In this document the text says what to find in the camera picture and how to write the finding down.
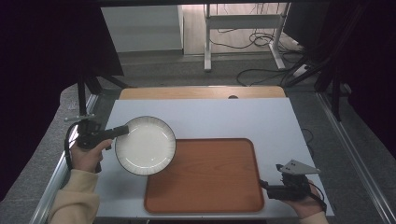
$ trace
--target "orange tray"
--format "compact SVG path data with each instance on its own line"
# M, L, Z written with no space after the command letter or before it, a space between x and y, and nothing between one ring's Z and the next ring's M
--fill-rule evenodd
M263 207L254 146L246 138L177 140L172 162L148 177L150 213L242 213Z

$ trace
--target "white tabletop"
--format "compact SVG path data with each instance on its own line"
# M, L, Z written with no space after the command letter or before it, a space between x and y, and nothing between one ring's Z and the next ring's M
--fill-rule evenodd
M152 116L165 121L177 139L247 138L252 141L260 177L270 185L282 185L276 164L291 159L314 166L289 98L194 99L194 100L118 100L114 104L107 129L127 121ZM104 152L102 172L96 187L101 203L98 217L147 219L177 218L277 218L296 217L294 211L278 200L268 199L257 213L232 214L150 214L144 208L147 178L124 170L113 149ZM323 189L318 175L308 175ZM328 216L333 211L328 206Z

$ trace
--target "wooden board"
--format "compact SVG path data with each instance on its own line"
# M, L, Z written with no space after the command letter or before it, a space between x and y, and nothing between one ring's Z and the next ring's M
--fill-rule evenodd
M122 90L120 100L147 99L228 99L286 97L278 86L262 87L150 87Z
M148 177L150 213L242 213L263 206L254 146L245 138L177 140L171 163Z

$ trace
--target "beige sleeve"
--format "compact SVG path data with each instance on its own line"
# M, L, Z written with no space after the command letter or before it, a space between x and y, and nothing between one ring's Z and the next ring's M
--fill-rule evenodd
M72 170L63 189L58 190L49 211L49 223L93 223L99 207L99 195L93 193L98 175Z
M306 217L300 219L300 224L328 224L326 216L324 212L316 213L310 217Z

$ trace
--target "person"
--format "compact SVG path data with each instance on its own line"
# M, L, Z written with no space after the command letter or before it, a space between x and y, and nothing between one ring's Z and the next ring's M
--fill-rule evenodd
M99 195L93 192L98 179L95 167L103 159L102 150L111 143L111 139L107 139L89 151L80 149L76 144L70 148L74 169L67 184L57 192L49 211L50 224L93 223L99 207ZM311 190L318 195L312 185ZM310 197L299 202L282 202L294 209L301 224L328 223L320 204Z

